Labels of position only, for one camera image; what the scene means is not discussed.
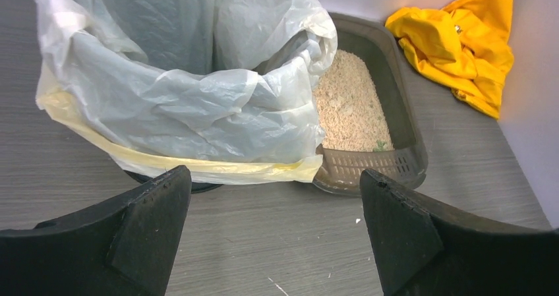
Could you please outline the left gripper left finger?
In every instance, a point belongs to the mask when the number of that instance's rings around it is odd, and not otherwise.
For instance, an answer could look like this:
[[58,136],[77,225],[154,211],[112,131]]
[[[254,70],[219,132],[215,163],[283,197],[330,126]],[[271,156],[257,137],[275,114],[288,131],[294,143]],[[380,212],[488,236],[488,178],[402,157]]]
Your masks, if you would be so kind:
[[191,201],[177,166],[32,229],[1,232],[2,295],[164,295]]

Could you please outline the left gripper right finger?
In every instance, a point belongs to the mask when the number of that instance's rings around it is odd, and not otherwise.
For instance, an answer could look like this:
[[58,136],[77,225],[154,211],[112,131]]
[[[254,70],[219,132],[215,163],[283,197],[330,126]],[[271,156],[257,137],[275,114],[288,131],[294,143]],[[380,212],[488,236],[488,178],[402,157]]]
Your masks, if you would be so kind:
[[558,294],[557,230],[480,217],[373,169],[360,190],[383,294]]

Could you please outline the brown plastic litter box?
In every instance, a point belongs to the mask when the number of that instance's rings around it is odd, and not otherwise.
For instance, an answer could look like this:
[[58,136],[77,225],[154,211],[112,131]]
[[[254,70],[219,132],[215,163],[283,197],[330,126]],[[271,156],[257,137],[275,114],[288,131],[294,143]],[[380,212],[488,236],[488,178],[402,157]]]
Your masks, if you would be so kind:
[[395,38],[379,22],[341,13],[330,16],[338,31],[338,48],[355,54],[367,66],[394,149],[353,152],[320,146],[317,152],[323,164],[312,184],[328,193],[359,197],[361,173],[374,169],[416,189],[426,178],[428,156],[409,103],[403,57]]

